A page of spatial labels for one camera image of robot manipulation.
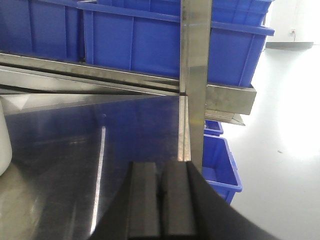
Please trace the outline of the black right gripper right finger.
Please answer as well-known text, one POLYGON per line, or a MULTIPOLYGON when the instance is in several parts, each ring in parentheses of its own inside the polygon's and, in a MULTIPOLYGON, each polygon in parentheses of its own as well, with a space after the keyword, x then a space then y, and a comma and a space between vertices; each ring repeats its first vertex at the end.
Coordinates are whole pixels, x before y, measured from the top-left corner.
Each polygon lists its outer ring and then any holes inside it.
POLYGON ((167 162, 162 174, 161 190, 163 237, 195 238, 197 228, 185 162, 167 162))

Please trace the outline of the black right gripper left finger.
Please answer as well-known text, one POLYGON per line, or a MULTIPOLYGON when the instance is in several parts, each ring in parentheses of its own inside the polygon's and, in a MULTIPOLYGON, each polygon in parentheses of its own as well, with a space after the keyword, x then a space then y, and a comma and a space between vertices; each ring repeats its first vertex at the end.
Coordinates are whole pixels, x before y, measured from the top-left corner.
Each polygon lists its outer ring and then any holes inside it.
POLYGON ((157 193, 155 163, 134 162, 129 197, 129 240, 154 240, 160 237, 157 193))

